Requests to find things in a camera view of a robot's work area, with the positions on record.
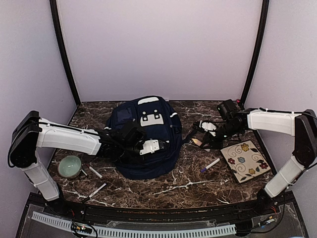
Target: backpack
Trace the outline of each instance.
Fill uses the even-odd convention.
[[[137,121],[146,132],[146,140],[166,142],[164,150],[145,154],[142,164],[115,161],[127,179],[153,179],[170,172],[182,146],[182,125],[178,114],[162,97],[148,96],[119,105],[112,111],[106,128],[121,129],[128,121]]]

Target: bowl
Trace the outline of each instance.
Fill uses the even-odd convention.
[[[81,171],[81,160],[74,155],[66,156],[61,160],[58,166],[58,173],[67,179],[73,179]]]

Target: metal vent strip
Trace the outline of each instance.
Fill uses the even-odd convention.
[[[32,220],[71,232],[71,221],[33,212]],[[94,226],[101,238],[212,238],[236,234],[235,225],[183,231],[135,231]]]

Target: brown marble tabletop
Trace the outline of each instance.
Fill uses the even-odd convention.
[[[216,110],[219,101],[171,101],[183,125],[183,138],[190,131],[194,121],[221,120]],[[70,126],[89,129],[103,129],[111,111],[121,102],[82,103],[75,113]],[[262,152],[252,131],[240,135],[242,141],[251,140]],[[89,169],[89,175],[81,173],[74,179],[61,177],[57,167],[67,155],[78,156],[83,164],[91,165],[103,179]],[[204,173],[200,170],[213,160],[220,162]],[[155,179],[129,180],[117,171],[105,158],[98,158],[74,151],[58,149],[49,166],[49,173],[61,186],[64,197],[80,202],[104,182],[107,186],[99,191],[88,204],[140,209],[197,208],[239,203],[256,199],[256,193],[272,177],[271,171],[239,184],[220,150],[207,152],[193,143],[183,145],[173,171]]]

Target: black pole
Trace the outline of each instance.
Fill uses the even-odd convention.
[[[259,54],[260,54],[260,50],[261,50],[261,45],[262,45],[262,40],[263,40],[263,35],[264,35],[264,30],[265,30],[265,24],[266,24],[267,12],[268,12],[268,4],[269,4],[269,0],[263,0],[256,44],[254,46],[254,51],[253,51],[253,55],[252,55],[252,60],[251,60],[247,80],[246,80],[246,83],[244,85],[244,89],[243,89],[241,99],[240,99],[240,104],[242,106],[245,104],[246,99],[248,97],[248,93],[250,91],[254,72],[255,72],[256,67],[257,67]]]
[[[66,77],[68,80],[68,84],[69,84],[71,93],[73,94],[73,98],[75,100],[76,105],[79,106],[81,102],[80,102],[80,98],[79,98],[79,95],[77,92],[77,88],[75,85],[73,75],[72,75],[71,70],[70,70],[70,65],[69,65],[69,61],[68,61],[68,57],[67,57],[67,53],[66,53],[66,48],[65,48],[65,44],[64,44],[64,40],[63,40],[63,35],[61,32],[61,27],[60,27],[60,21],[59,21],[59,16],[58,16],[56,0],[50,0],[50,5],[51,5],[52,19],[53,19],[53,23],[54,23],[54,29],[55,29],[55,34],[56,34],[56,38],[57,38],[57,43],[58,43],[58,47],[59,47],[59,53],[61,56],[61,60],[62,60],[63,65],[64,65],[64,70],[66,73]]]

